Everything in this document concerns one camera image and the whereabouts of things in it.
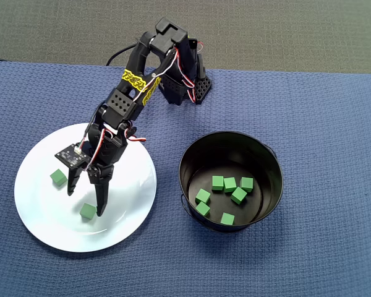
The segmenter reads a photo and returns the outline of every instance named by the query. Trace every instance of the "green cube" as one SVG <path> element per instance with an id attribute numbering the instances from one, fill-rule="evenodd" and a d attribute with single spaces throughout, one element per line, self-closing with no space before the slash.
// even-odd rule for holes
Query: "green cube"
<path id="1" fill-rule="evenodd" d="M 214 191 L 222 191 L 224 188 L 224 176 L 213 175 L 211 177 L 211 189 Z"/>
<path id="2" fill-rule="evenodd" d="M 209 211 L 210 211 L 210 207 L 207 206 L 206 204 L 204 204 L 203 202 L 201 202 L 201 203 L 198 204 L 197 210 L 201 215 L 206 217 L 208 215 Z"/>
<path id="3" fill-rule="evenodd" d="M 253 179 L 252 178 L 242 178 L 241 188 L 246 192 L 250 193 L 253 189 Z"/>
<path id="4" fill-rule="evenodd" d="M 57 186 L 62 186 L 67 181 L 66 175 L 60 169 L 56 170 L 50 177 Z"/>
<path id="5" fill-rule="evenodd" d="M 224 192 L 233 192 L 236 189 L 235 178 L 224 178 Z"/>
<path id="6" fill-rule="evenodd" d="M 195 197 L 195 202 L 203 202 L 205 204 L 208 203 L 210 197 L 210 193 L 208 191 L 205 191 L 204 189 L 199 190 L 197 196 Z"/>
<path id="7" fill-rule="evenodd" d="M 243 199 L 245 199 L 247 193 L 243 191 L 241 188 L 237 187 L 236 190 L 231 195 L 232 201 L 236 202 L 236 204 L 241 204 Z"/>
<path id="8" fill-rule="evenodd" d="M 224 225 L 232 225 L 234 223 L 234 215 L 230 215 L 229 213 L 223 213 L 221 217 L 221 223 Z"/>
<path id="9" fill-rule="evenodd" d="M 80 210 L 81 217 L 92 220 L 93 216 L 96 214 L 96 207 L 90 204 L 84 203 Z"/>

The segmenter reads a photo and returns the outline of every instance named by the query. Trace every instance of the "black pot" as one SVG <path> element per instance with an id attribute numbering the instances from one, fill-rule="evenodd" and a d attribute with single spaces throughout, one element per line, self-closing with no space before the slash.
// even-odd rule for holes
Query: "black pot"
<path id="1" fill-rule="evenodd" d="M 231 193 L 211 190 L 213 175 L 235 177 L 238 186 L 242 177 L 254 178 L 253 191 L 237 205 L 231 200 Z M 183 154 L 179 179 L 181 202 L 187 213 L 203 226 L 220 232 L 239 231 L 262 220 L 275 209 L 283 192 L 283 174 L 274 151 L 237 132 L 216 132 L 196 140 Z M 195 196 L 200 189 L 211 193 L 210 213 L 206 217 L 195 209 Z M 235 216 L 233 225 L 220 223 L 223 212 Z"/>

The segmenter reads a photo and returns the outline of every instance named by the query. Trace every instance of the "blue tablecloth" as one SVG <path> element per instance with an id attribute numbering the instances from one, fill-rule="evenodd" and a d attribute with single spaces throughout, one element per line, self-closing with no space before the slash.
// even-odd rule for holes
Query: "blue tablecloth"
<path id="1" fill-rule="evenodd" d="M 99 252 L 57 251 L 23 226 L 14 181 L 28 151 L 89 120 L 123 68 L 0 62 L 0 296 L 371 296 L 371 75 L 210 70 L 201 106 L 157 91 L 136 121 L 158 189 L 142 226 Z M 237 234 L 182 209 L 177 169 L 218 130 L 271 146 L 283 198 Z"/>

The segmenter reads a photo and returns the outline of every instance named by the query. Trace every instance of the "yellow label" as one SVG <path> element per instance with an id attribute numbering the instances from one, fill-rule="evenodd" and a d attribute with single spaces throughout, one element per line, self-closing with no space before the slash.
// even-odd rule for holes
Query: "yellow label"
<path id="1" fill-rule="evenodd" d="M 143 90 L 144 86 L 146 85 L 146 82 L 139 76 L 136 76 L 132 73 L 132 71 L 129 71 L 125 69 L 124 74 L 122 75 L 122 79 L 129 82 L 134 88 L 141 91 Z"/>
<path id="2" fill-rule="evenodd" d="M 146 106 L 146 104 L 149 101 L 151 95 L 154 93 L 155 89 L 160 84 L 160 81 L 161 81 L 161 77 L 157 77 L 157 79 L 155 80 L 155 82 L 153 84 L 153 87 L 148 90 L 147 94 L 143 98 L 143 106 Z"/>

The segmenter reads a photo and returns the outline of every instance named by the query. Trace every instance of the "red wire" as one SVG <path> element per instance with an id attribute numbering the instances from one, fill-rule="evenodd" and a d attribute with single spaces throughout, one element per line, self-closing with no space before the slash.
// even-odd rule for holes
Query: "red wire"
<path id="1" fill-rule="evenodd" d="M 127 140 L 129 140 L 129 141 L 141 141 L 141 142 L 145 142 L 146 141 L 146 138 L 144 138 L 144 137 L 141 137 L 141 138 L 136 138 L 136 137 L 134 137 L 134 136 L 132 136 L 133 138 L 128 138 L 128 128 L 125 130 L 125 137 L 126 137 L 126 139 Z"/>

